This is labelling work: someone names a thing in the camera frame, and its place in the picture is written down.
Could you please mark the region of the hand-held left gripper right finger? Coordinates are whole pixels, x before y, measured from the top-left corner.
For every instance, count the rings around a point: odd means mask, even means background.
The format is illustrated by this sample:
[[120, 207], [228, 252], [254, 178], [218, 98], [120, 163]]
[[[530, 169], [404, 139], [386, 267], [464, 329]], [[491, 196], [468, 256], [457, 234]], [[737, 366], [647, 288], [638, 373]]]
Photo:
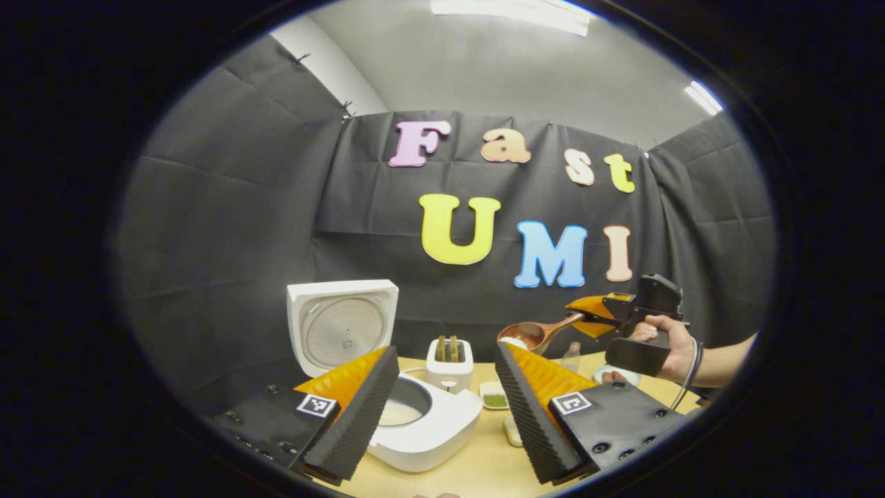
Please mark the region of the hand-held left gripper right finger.
[[508, 342], [497, 344], [495, 370], [541, 484], [603, 472], [688, 423], [631, 382], [593, 382]]

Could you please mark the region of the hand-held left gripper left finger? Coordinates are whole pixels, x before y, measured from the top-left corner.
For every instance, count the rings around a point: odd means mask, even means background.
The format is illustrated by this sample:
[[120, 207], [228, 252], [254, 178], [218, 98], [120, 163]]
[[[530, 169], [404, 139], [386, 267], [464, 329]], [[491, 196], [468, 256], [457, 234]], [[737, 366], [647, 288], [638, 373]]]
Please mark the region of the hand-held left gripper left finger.
[[366, 454], [399, 373], [396, 347], [380, 347], [297, 387], [272, 382], [211, 420], [260, 459], [338, 486]]

